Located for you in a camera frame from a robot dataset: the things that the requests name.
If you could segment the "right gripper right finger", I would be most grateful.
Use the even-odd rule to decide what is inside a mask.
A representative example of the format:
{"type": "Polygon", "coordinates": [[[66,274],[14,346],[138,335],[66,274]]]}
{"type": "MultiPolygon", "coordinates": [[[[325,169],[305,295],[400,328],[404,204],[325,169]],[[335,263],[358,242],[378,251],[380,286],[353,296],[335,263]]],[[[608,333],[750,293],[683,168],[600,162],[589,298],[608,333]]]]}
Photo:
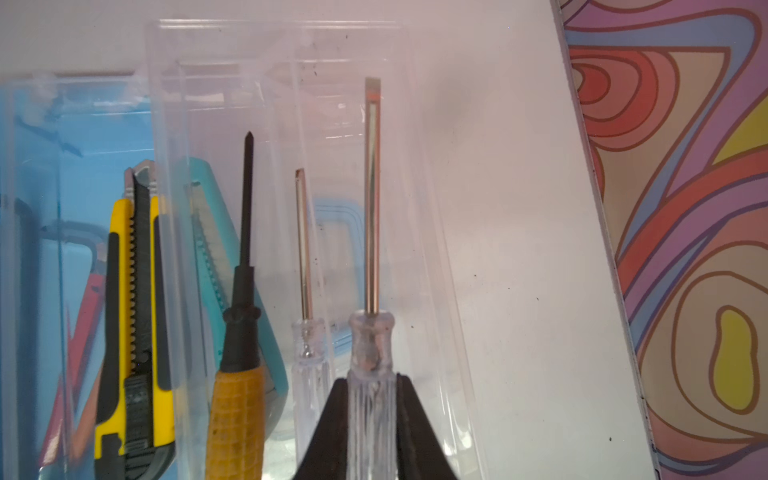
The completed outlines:
{"type": "Polygon", "coordinates": [[[401,480],[457,480],[411,379],[396,377],[397,471],[401,480]]]}

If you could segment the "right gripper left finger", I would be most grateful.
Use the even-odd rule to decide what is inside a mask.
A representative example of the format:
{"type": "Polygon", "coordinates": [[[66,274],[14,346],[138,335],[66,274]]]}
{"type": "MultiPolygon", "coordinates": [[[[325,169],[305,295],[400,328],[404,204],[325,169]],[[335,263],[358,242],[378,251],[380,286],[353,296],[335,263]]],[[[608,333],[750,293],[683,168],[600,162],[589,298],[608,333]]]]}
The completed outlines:
{"type": "Polygon", "coordinates": [[[294,480],[347,478],[348,400],[347,380],[336,379],[294,480]]]}

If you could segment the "clear handled screwdriver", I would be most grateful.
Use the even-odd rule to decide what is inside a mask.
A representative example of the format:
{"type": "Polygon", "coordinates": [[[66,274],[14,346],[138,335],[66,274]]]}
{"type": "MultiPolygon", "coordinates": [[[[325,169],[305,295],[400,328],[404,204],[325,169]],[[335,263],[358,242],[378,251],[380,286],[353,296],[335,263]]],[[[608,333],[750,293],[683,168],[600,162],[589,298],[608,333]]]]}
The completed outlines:
{"type": "Polygon", "coordinates": [[[322,415],[331,382],[326,322],[314,315],[313,308],[308,195],[302,168],[295,172],[295,193],[301,317],[292,325],[291,373],[296,460],[301,462],[322,415]]]}
{"type": "Polygon", "coordinates": [[[349,319],[352,350],[348,381],[349,479],[396,477],[394,316],[380,307],[381,80],[365,79],[364,307],[349,319]]]}

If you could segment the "yellow black utility knife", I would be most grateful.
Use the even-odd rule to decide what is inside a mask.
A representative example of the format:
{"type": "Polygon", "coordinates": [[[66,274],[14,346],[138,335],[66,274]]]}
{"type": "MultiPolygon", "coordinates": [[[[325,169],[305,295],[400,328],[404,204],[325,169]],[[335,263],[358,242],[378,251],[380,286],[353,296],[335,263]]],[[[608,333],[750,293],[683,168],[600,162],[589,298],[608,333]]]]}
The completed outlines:
{"type": "Polygon", "coordinates": [[[159,479],[176,455],[155,163],[124,173],[107,243],[94,474],[159,479]]]}

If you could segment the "clear tool box lid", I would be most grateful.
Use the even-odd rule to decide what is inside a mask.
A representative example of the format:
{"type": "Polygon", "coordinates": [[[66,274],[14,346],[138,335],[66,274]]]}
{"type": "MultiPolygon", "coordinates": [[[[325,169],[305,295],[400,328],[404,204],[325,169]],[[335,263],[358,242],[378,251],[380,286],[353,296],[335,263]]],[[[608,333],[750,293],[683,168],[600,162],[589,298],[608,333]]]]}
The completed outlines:
{"type": "Polygon", "coordinates": [[[149,92],[234,95],[255,106],[236,163],[240,238],[244,139],[254,136],[251,260],[285,364],[284,411],[266,435],[263,475],[298,466],[292,325],[301,317],[295,172],[305,170],[314,315],[326,322],[330,382],[351,359],[349,317],[364,307],[365,79],[381,80],[380,307],[392,313],[396,372],[408,376],[455,475],[482,479],[476,402],[445,238],[422,139],[409,31],[392,22],[160,20],[146,31],[149,92]]]}

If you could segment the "teal utility knife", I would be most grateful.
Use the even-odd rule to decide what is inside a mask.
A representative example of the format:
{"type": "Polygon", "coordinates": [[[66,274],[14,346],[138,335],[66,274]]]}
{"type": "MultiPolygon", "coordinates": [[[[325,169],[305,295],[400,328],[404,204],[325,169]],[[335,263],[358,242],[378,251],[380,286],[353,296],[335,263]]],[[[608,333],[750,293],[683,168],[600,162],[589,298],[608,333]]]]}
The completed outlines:
{"type": "MultiPolygon", "coordinates": [[[[232,300],[234,268],[240,242],[232,218],[208,162],[191,158],[190,206],[203,315],[203,335],[212,366],[217,370],[225,339],[224,311],[232,300]]],[[[266,366],[266,434],[271,435],[283,414],[288,393],[285,364],[258,292],[254,304],[261,310],[258,321],[260,359],[266,366]]]]}

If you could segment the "orange handled hex key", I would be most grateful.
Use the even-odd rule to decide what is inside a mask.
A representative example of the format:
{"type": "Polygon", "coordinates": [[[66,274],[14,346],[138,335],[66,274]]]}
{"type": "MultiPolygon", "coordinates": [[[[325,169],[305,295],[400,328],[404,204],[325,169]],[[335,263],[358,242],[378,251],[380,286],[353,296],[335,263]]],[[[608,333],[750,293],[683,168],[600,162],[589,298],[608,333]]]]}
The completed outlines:
{"type": "Polygon", "coordinates": [[[64,398],[67,393],[71,395],[74,406],[82,409],[79,419],[73,422],[70,456],[74,460],[81,459],[85,454],[94,429],[99,382],[95,381],[90,387],[84,402],[80,401],[80,397],[105,303],[108,232],[89,223],[56,220],[44,226],[42,234],[45,239],[84,246],[91,253],[91,265],[78,308],[75,329],[68,336],[68,383],[58,385],[39,456],[39,466],[44,470],[54,464],[63,450],[64,398]]]}

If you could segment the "blue plastic tool box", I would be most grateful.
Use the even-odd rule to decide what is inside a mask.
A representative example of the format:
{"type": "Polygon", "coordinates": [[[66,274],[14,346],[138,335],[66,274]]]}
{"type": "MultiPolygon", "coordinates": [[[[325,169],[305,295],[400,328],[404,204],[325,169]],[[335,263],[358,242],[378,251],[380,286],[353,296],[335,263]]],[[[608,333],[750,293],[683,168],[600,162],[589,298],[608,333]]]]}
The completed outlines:
{"type": "MultiPolygon", "coordinates": [[[[42,228],[56,220],[104,228],[121,196],[124,171],[143,160],[160,164],[160,186],[187,207],[161,225],[170,270],[171,380],[181,445],[166,471],[169,479],[203,475],[207,408],[213,366],[203,335],[189,187],[191,158],[211,166],[236,229],[236,163],[247,131],[265,136],[265,124],[244,98],[193,98],[188,92],[163,97],[154,106],[144,83],[129,77],[45,78],[1,88],[1,475],[19,479],[17,407],[17,317],[19,313],[16,199],[38,223],[36,427],[34,479],[94,477],[94,436],[79,460],[70,456],[74,429],[54,465],[40,473],[39,455],[59,378],[66,376],[67,341],[91,265],[84,246],[45,239],[42,228]]],[[[105,305],[80,401],[98,381],[105,352],[105,305]]]]}

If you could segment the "red handled hex key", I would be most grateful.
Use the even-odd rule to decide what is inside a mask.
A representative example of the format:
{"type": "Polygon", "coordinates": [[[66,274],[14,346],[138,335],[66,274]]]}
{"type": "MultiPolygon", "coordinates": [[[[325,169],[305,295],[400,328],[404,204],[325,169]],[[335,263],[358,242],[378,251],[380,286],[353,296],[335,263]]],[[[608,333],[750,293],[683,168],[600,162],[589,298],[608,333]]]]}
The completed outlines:
{"type": "Polygon", "coordinates": [[[79,397],[90,361],[94,339],[104,306],[105,275],[91,273],[88,277],[75,322],[74,333],[68,336],[66,376],[60,377],[51,417],[39,455],[40,473],[54,465],[74,429],[76,459],[82,457],[87,445],[86,433],[93,428],[98,387],[92,387],[84,408],[85,419],[76,422],[79,397]]]}

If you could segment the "black hex key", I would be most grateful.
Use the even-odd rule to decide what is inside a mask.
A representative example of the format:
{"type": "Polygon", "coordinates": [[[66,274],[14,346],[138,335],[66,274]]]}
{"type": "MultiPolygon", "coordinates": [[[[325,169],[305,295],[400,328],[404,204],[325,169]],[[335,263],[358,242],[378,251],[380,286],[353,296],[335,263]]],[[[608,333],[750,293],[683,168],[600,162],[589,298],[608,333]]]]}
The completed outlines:
{"type": "Polygon", "coordinates": [[[17,317],[17,407],[19,479],[37,475],[36,382],[38,223],[32,209],[22,200],[14,203],[18,220],[17,260],[19,313],[17,317]]]}

